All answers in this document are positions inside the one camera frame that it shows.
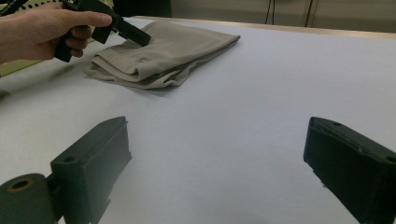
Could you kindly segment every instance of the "human hand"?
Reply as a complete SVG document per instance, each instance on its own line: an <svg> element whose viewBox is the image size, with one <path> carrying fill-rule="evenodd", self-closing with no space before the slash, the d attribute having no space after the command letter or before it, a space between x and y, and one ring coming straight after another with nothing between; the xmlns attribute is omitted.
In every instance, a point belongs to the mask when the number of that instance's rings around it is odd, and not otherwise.
<svg viewBox="0 0 396 224"><path fill-rule="evenodd" d="M66 45L71 48L71 55L81 57L91 37L88 25L104 27L111 21L107 14L63 9L62 3L5 16L0 18L0 63L16 59L52 59L59 37L70 29L72 36L65 40Z"/></svg>

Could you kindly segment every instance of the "white table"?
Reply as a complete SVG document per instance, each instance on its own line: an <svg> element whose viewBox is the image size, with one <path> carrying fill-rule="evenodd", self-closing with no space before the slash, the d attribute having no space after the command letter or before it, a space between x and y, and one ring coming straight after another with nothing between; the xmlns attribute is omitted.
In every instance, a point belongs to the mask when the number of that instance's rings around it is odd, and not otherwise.
<svg viewBox="0 0 396 224"><path fill-rule="evenodd" d="M49 175L84 133L125 116L134 158L101 223L358 223L304 163L307 125L333 119L395 150L396 39L183 24L242 37L179 88L84 75L95 52L123 42L116 35L82 59L0 78L0 182Z"/></svg>

